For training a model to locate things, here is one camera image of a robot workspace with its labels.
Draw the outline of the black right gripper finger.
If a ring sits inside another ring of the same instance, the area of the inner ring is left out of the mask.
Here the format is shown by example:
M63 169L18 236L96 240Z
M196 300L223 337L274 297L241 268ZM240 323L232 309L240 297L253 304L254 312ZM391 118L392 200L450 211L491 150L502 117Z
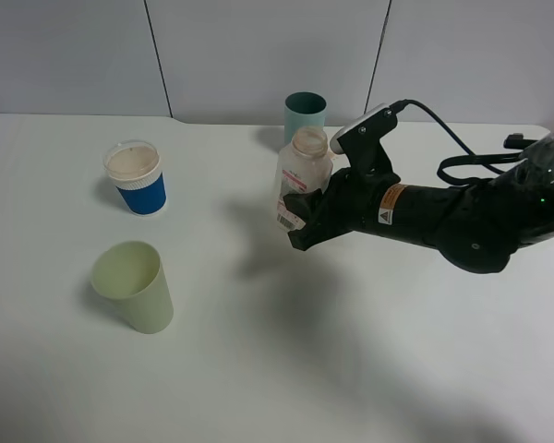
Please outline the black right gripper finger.
M337 237L337 227L330 220L328 201L320 189L307 194L287 194L283 202L286 209L304 223L288 234L294 249L307 251Z

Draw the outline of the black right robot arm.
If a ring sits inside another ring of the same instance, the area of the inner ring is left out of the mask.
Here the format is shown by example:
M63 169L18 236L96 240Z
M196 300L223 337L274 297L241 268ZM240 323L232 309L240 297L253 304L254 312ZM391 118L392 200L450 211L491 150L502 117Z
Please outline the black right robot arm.
M436 249L460 269L488 274L554 237L554 134L526 147L507 172L447 188L404 185L381 145L365 153L371 165L349 149L349 167L325 190L284 197L305 224L288 234L294 248L360 232Z

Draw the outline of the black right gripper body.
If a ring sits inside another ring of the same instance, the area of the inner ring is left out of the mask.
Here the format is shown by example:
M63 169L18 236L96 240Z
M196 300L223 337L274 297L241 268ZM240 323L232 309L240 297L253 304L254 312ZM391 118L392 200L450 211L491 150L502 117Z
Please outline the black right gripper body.
M401 240L390 225L378 222L379 204L385 192L399 184L394 172L376 174L363 180L351 168L333 174L324 189L313 192L313 241L321 244L342 235L358 232Z

